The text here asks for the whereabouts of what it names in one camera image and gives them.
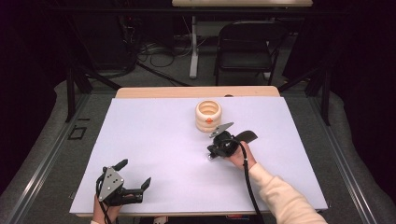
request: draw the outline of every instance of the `chair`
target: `chair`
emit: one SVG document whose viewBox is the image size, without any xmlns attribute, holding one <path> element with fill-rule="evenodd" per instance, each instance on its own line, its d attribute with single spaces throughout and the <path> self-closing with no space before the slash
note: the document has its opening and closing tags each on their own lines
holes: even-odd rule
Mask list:
<svg viewBox="0 0 396 224">
<path fill-rule="evenodd" d="M 219 70 L 270 73 L 268 85 L 271 85 L 278 48 L 288 32 L 279 21 L 236 21 L 224 26 L 219 32 L 215 62 L 216 86 Z"/>
</svg>

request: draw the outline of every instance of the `black cable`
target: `black cable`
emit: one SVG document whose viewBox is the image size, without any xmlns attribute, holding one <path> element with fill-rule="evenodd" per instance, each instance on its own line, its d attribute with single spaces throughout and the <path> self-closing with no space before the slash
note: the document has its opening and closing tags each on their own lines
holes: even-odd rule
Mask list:
<svg viewBox="0 0 396 224">
<path fill-rule="evenodd" d="M 247 182 L 248 195 L 250 196 L 250 200 L 253 203 L 254 210 L 256 211 L 256 215 L 257 215 L 257 219 L 258 219 L 257 223 L 264 224 L 264 220 L 262 219 L 262 214 L 260 213 L 259 206 L 256 203 L 256 199 L 254 198 L 253 190 L 251 189 L 251 185 L 250 185 L 250 179 L 248 176 L 248 154 L 245 150 L 245 147 L 242 145 L 241 142 L 239 142 L 235 139 L 225 139 L 221 142 L 224 142 L 224 143 L 235 142 L 236 144 L 238 144 L 241 147 L 242 154 L 244 155 L 244 173 L 245 173 L 245 180 Z"/>
<path fill-rule="evenodd" d="M 174 78 L 172 78 L 172 77 L 170 77 L 170 76 L 168 76 L 168 75 L 166 75 L 166 74 L 163 74 L 163 73 L 161 73 L 161 72 L 159 72 L 159 71 L 156 71 L 156 70 L 154 70 L 154 69 L 151 69 L 151 68 L 149 68 L 149 67 L 143 65 L 143 64 L 140 63 L 140 62 L 136 62 L 136 65 L 142 67 L 143 69 L 149 71 L 150 73 L 154 74 L 154 75 L 157 76 L 157 77 L 162 77 L 162 78 L 165 78 L 165 79 L 174 81 L 174 82 L 176 82 L 177 84 L 179 84 L 179 85 L 181 85 L 181 86 L 184 86 L 184 87 L 190 87 L 190 86 L 191 86 L 191 85 L 186 84 L 186 83 L 184 83 L 184 82 L 178 81 L 178 80 L 176 80 L 176 79 L 174 79 Z"/>
<path fill-rule="evenodd" d="M 96 197 L 97 200 L 99 201 L 99 194 L 100 194 L 100 190 L 102 188 L 103 185 L 103 180 L 105 179 L 105 174 L 102 174 L 101 176 L 99 176 L 99 178 L 96 180 Z M 105 215 L 105 223 L 106 224 L 111 224 L 111 219 L 107 214 L 107 210 L 105 209 L 105 206 L 103 205 L 102 202 L 99 202 L 100 208 L 102 209 L 103 214 Z"/>
</svg>

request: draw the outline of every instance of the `gray floor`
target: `gray floor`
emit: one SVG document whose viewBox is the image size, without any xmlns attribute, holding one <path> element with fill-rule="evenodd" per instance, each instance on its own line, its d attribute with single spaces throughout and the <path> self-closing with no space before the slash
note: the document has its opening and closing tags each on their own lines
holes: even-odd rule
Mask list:
<svg viewBox="0 0 396 224">
<path fill-rule="evenodd" d="M 281 50 L 274 85 L 280 86 L 281 76 L 293 38 Z M 190 79 L 190 55 L 176 57 L 170 66 L 164 65 L 172 58 L 156 54 L 143 62 L 145 65 L 169 74 L 177 80 L 193 86 L 214 85 L 214 48 L 207 40 L 200 47 L 198 78 Z M 228 74 L 222 76 L 220 85 L 265 85 L 262 77 Z M 163 78 L 156 77 L 140 67 L 129 75 L 113 78 L 125 87 L 172 86 Z M 6 191 L 0 197 L 0 223 L 89 223 L 88 218 L 75 217 L 68 213 L 90 156 L 106 110 L 114 91 L 92 80 L 91 95 L 79 95 L 78 113 L 65 124 L 66 88 L 61 83 L 57 88 L 57 103 L 51 117 L 40 134 L 31 153 Z M 343 102 L 334 94 L 331 97 L 331 128 L 323 125 L 318 117 L 316 98 L 302 94 L 306 83 L 301 83 L 283 93 L 290 107 L 307 155 L 326 200 L 331 208 L 322 215 L 329 223 L 396 223 L 396 208 L 393 202 L 376 185 L 365 165 L 361 162 L 351 142 Z M 87 127 L 84 139 L 67 140 L 74 126 Z M 266 223 L 275 223 L 271 216 Z M 122 218 L 121 223 L 133 223 L 132 218 Z"/>
</svg>

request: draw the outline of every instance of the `dark background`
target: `dark background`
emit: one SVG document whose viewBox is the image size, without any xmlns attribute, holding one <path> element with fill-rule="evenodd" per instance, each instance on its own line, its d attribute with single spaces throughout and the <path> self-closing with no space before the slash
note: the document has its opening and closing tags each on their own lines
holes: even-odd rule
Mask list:
<svg viewBox="0 0 396 224">
<path fill-rule="evenodd" d="M 149 2 L 144 1 L 144 7 L 149 6 Z M 170 1 L 160 2 L 165 4 L 161 7 L 170 7 Z M 50 116 L 56 100 L 53 88 L 65 80 L 67 60 L 35 2 L 15 0 L 2 1 L 1 4 L 0 192 L 3 192 Z M 151 4 L 159 6 L 156 1 Z M 396 17 L 394 7 L 390 6 L 390 0 L 315 1 L 314 7 L 317 8 L 354 7 L 358 12 L 343 20 L 306 20 L 284 75 L 297 77 L 317 66 L 325 55 L 332 52 L 334 35 L 343 34 L 343 27 L 351 29 L 346 34 L 349 41 L 341 48 L 342 51 L 336 52 L 340 55 L 332 70 L 332 91 L 345 103 L 353 142 L 359 155 L 378 185 L 396 202 L 396 175 L 393 174 L 396 168 Z M 96 28 L 120 30 L 115 18 L 102 19 Z M 142 18 L 146 24 L 152 20 L 149 16 Z M 84 26 L 87 25 L 84 21 L 88 19 L 77 18 L 74 28 L 84 33 Z M 165 45 L 172 45 L 172 40 L 166 41 L 169 40 L 169 34 L 185 31 L 178 30 L 175 18 L 163 21 L 166 24 L 162 28 L 168 28 L 168 34 L 157 38 L 162 39 Z M 60 22 L 57 28 L 65 32 L 68 47 L 77 55 L 76 60 L 79 62 L 93 69 L 124 69 L 129 65 L 130 55 L 122 45 L 121 33 L 112 32 L 112 35 L 95 40 L 113 45 L 112 48 L 116 49 L 114 52 L 117 57 L 109 59 L 100 50 L 90 55 L 86 48 L 93 45 L 94 41 L 87 41 L 87 36 L 81 39 L 70 28 L 70 24 L 62 20 Z M 152 28 L 144 32 L 154 38 L 157 34 L 150 32 L 160 28 Z"/>
</svg>

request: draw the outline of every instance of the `wooden table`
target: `wooden table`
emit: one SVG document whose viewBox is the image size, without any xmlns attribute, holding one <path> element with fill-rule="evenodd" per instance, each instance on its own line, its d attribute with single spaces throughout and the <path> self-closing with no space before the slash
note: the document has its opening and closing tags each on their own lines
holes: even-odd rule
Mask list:
<svg viewBox="0 0 396 224">
<path fill-rule="evenodd" d="M 119 89 L 70 213 L 91 216 L 93 186 L 102 167 L 128 159 L 128 165 L 119 171 L 124 187 L 138 188 L 148 177 L 151 184 L 143 202 L 123 206 L 122 216 L 254 214 L 243 172 L 226 160 L 207 159 L 206 147 L 212 140 L 195 127 L 194 111 L 208 98 L 221 104 L 222 122 L 234 121 L 229 132 L 251 130 L 259 136 L 250 143 L 258 162 L 291 183 L 315 209 L 327 209 L 289 108 L 277 88 L 154 87 Z M 257 186 L 252 187 L 261 211 L 269 212 Z"/>
<path fill-rule="evenodd" d="M 163 97 L 221 97 L 232 96 L 280 96 L 273 86 L 244 87 L 144 87 L 121 88 L 116 98 L 163 98 Z"/>
</svg>

